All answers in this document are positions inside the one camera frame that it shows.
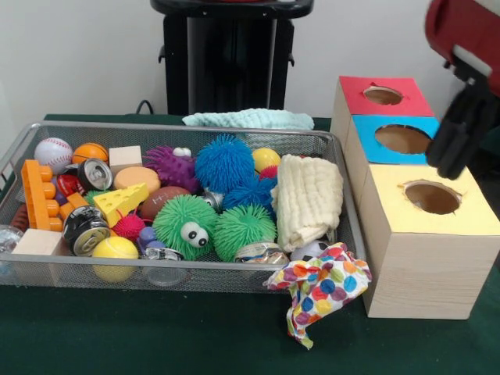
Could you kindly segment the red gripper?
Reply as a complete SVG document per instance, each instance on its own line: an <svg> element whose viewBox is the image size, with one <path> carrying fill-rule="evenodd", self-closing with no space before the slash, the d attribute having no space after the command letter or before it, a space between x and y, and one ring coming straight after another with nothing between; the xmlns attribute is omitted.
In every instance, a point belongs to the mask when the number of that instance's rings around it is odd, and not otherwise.
<svg viewBox="0 0 500 375"><path fill-rule="evenodd" d="M429 46L452 65L458 60L487 78L499 95L499 2L432 1L426 14ZM427 163L455 180L493 127L499 98L469 79L454 97L427 151Z"/></svg>

